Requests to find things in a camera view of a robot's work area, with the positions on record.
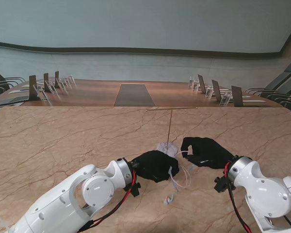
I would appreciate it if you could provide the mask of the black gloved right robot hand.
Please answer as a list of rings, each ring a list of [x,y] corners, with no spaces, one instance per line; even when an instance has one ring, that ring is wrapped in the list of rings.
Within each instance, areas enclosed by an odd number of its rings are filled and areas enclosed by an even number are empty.
[[[213,139],[185,137],[181,145],[182,157],[198,167],[224,169],[234,155]]]

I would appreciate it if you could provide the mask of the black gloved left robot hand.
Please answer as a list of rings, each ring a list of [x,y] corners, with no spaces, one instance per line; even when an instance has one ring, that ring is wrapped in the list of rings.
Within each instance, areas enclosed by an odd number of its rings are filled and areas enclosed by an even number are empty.
[[[130,161],[130,164],[138,176],[156,183],[168,180],[170,172],[173,177],[179,173],[177,159],[159,150],[145,152]]]

